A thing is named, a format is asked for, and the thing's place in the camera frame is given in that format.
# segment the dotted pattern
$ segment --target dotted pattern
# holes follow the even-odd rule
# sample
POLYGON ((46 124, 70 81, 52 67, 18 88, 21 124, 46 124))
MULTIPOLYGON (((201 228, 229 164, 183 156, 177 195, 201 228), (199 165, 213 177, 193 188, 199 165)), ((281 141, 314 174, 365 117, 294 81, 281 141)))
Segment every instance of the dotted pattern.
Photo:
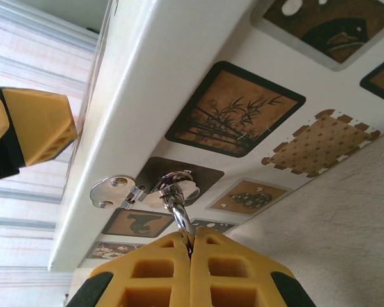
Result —
POLYGON ((369 138, 369 134, 356 127, 322 116, 274 154, 270 162, 312 177, 336 164, 338 158, 353 152, 369 138))

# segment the metal hardware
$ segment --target metal hardware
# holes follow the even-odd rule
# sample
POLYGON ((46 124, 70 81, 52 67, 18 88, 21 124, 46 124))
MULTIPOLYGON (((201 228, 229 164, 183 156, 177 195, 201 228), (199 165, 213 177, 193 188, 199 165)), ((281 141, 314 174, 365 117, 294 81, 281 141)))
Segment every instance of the metal hardware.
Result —
POLYGON ((104 209, 104 208, 106 208, 106 207, 108 207, 108 206, 111 206, 111 205, 113 205, 113 204, 114 204, 114 203, 111 202, 111 201, 100 201, 100 202, 98 203, 98 206, 96 206, 96 207, 101 208, 101 209, 104 209))
MULTIPOLYGON (((196 198, 199 195, 200 190, 196 186, 196 183, 194 183, 194 181, 184 180, 181 182, 177 182, 176 184, 181 188, 185 200, 192 200, 193 198, 196 198)), ((147 204, 149 207, 157 209, 162 208, 162 199, 161 195, 159 194, 159 191, 160 190, 157 188, 156 185, 153 190, 151 190, 150 194, 143 195, 141 201, 144 204, 147 204)))
POLYGON ((125 198, 124 202, 121 205, 121 208, 129 210, 132 208, 132 205, 135 204, 135 201, 143 201, 147 196, 144 193, 144 190, 144 185, 135 185, 129 192, 128 196, 125 198))
POLYGON ((127 176, 115 175, 99 182, 90 192, 94 207, 116 209, 124 205, 125 199, 135 186, 135 181, 127 176))
MULTIPOLYGON (((195 230, 192 227, 188 214, 185 210, 184 190, 181 185, 187 182, 193 182, 191 174, 184 171, 176 171, 163 175, 156 186, 153 188, 152 193, 159 192, 162 199, 162 204, 168 210, 177 223, 178 230, 182 236, 187 249, 189 257, 193 252, 193 244, 195 242, 195 230)), ((199 194, 199 189, 194 185, 195 191, 191 193, 195 197, 199 194)))

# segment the white wall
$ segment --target white wall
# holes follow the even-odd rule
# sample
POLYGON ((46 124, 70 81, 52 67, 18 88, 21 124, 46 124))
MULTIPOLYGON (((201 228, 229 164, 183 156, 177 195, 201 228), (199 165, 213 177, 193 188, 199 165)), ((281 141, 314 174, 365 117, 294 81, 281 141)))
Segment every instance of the white wall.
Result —
POLYGON ((20 0, 83 28, 101 28, 108 0, 20 0))
POLYGON ((317 306, 384 306, 384 136, 229 234, 317 306))

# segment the black border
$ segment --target black border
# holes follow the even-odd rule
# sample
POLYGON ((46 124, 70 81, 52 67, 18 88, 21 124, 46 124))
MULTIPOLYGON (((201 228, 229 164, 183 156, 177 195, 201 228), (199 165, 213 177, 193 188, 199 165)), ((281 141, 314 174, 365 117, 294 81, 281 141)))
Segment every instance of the black border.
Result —
POLYGON ((384 99, 384 89, 371 82, 371 79, 384 70, 384 63, 375 68, 372 72, 366 75, 361 81, 360 86, 367 91, 370 91, 376 96, 384 99))
POLYGON ((107 224, 105 225, 104 229, 101 231, 101 233, 103 235, 119 235, 120 237, 138 237, 138 238, 156 238, 158 237, 161 233, 163 233, 167 227, 169 227, 174 221, 174 218, 172 216, 172 214, 168 214, 168 213, 162 213, 162 212, 155 212, 155 211, 144 211, 144 210, 134 210, 134 209, 131 209, 131 210, 127 210, 127 209, 124 209, 124 208, 117 208, 113 215, 109 218, 109 221, 107 222, 107 224), (117 234, 117 233, 105 233, 108 231, 108 229, 111 227, 111 225, 115 222, 115 219, 117 216, 119 216, 119 214, 121 213, 121 211, 131 211, 131 212, 142 212, 142 213, 151 213, 151 214, 160 214, 162 216, 171 216, 171 220, 162 228, 162 230, 160 232, 157 233, 157 235, 155 237, 146 237, 144 235, 120 235, 120 234, 117 234))
POLYGON ((255 75, 227 61, 220 61, 215 63, 210 69, 210 71, 207 73, 207 75, 204 77, 202 82, 199 84, 198 88, 192 94, 191 98, 188 100, 188 102, 186 103, 182 111, 179 113, 178 117, 173 122, 172 126, 166 132, 165 138, 168 141, 172 141, 175 143, 180 143, 184 145, 189 145, 189 146, 209 150, 211 152, 217 152, 219 154, 221 153, 223 155, 228 155, 235 158, 241 158, 247 155, 248 153, 250 153, 257 145, 259 145, 264 139, 266 139, 275 129, 277 129, 281 124, 283 124, 283 122, 286 121, 286 119, 288 119, 294 112, 296 112, 305 103, 305 101, 306 101, 306 97, 300 94, 297 94, 291 90, 288 90, 287 88, 284 88, 283 86, 277 85, 276 83, 273 83, 269 80, 259 77, 258 75, 255 75), (187 141, 187 140, 179 139, 175 137, 175 133, 178 131, 179 127, 183 124, 184 118, 191 112, 192 108, 194 108, 195 105, 199 103, 200 99, 203 97, 203 95, 205 95, 206 91, 209 89, 209 87, 212 85, 214 80, 217 78, 217 76, 219 76, 220 72, 222 71, 229 72, 247 81, 260 85, 264 88, 273 90, 276 93, 279 93, 297 102, 277 122, 275 122, 272 126, 270 126, 269 130, 265 131, 257 139, 257 142, 252 149, 248 150, 243 154, 230 153, 229 151, 226 151, 226 150, 214 148, 207 145, 201 145, 192 141, 187 141))

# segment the metal screw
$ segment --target metal screw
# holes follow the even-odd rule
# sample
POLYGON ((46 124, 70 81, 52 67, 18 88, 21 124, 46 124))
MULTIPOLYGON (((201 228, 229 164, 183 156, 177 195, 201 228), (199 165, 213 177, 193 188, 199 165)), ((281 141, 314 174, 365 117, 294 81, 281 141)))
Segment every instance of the metal screw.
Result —
POLYGON ((121 204, 120 208, 124 208, 125 210, 129 210, 132 208, 132 205, 135 204, 134 200, 124 200, 121 204))
POLYGON ((116 177, 111 179, 111 185, 113 187, 125 187, 128 184, 128 181, 122 177, 116 177))
POLYGON ((110 205, 113 205, 114 203, 112 201, 100 201, 98 203, 98 208, 104 209, 110 205))

